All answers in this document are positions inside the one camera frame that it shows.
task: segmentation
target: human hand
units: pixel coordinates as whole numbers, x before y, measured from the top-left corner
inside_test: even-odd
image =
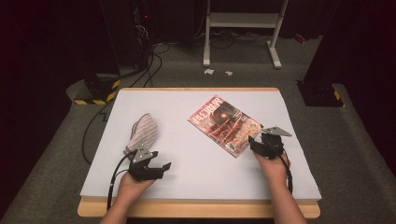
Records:
[[[268,179],[270,186],[274,187],[274,188],[275,187],[286,187],[287,186],[286,178],[288,176],[286,173],[285,165],[283,164],[282,160],[280,158],[268,160],[254,151],[253,151],[253,153],[256,156],[257,160],[259,161],[260,166],[262,167],[262,172],[265,175],[265,177]],[[286,153],[282,154],[282,159],[290,167],[290,161],[289,161]]]
[[[138,182],[128,172],[125,173],[120,181],[116,202],[130,206],[154,182],[155,180]]]

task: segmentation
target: gray mat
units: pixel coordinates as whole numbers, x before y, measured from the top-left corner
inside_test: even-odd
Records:
[[[319,40],[301,45],[280,38],[276,49],[283,64],[272,66],[262,42],[212,48],[213,75],[204,74],[203,48],[172,45],[159,54],[163,66],[154,87],[277,87],[285,99],[304,154],[322,190],[321,215],[309,223],[396,223],[396,180],[377,152],[342,85],[334,85],[346,107],[306,107],[296,80],[304,78]],[[166,46],[155,49],[166,50]],[[151,73],[160,61],[154,58]],[[138,76],[125,78],[128,87]],[[147,77],[136,83],[142,87]],[[82,82],[67,90],[71,99]],[[84,131],[100,105],[72,105],[67,117],[36,164],[1,223],[98,223],[79,217],[79,191],[90,166],[81,153]],[[85,150],[92,160],[106,123],[96,118],[87,132]],[[262,223],[254,219],[250,223]],[[132,223],[239,223],[246,220],[133,219]]]

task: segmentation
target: person's arm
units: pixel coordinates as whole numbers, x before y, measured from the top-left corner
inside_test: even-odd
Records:
[[[282,160],[280,158],[267,160],[255,152],[254,155],[262,167],[262,172],[269,181],[275,223],[306,223],[303,213],[286,184],[287,174]],[[284,161],[288,161],[286,154],[283,154],[282,158]]]
[[[143,182],[135,181],[129,173],[122,176],[119,185],[119,192],[113,205],[107,211],[101,220],[101,224],[125,223],[128,216],[128,210],[131,205],[140,197],[140,195],[151,186],[155,180],[146,180]]]

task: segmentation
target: white metal rack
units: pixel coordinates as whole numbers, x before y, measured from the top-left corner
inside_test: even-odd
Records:
[[[274,67],[280,69],[282,64],[277,56],[275,44],[279,30],[285,17],[286,7],[289,0],[283,0],[279,13],[228,13],[210,12],[210,0],[207,0],[206,29],[204,47],[204,66],[210,65],[210,27],[251,27],[251,28],[273,28],[272,40],[267,41]]]

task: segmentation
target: magazine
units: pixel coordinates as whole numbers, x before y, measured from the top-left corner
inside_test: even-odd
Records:
[[[234,157],[248,146],[249,136],[254,138],[262,131],[259,122],[217,95],[192,114],[189,122]]]

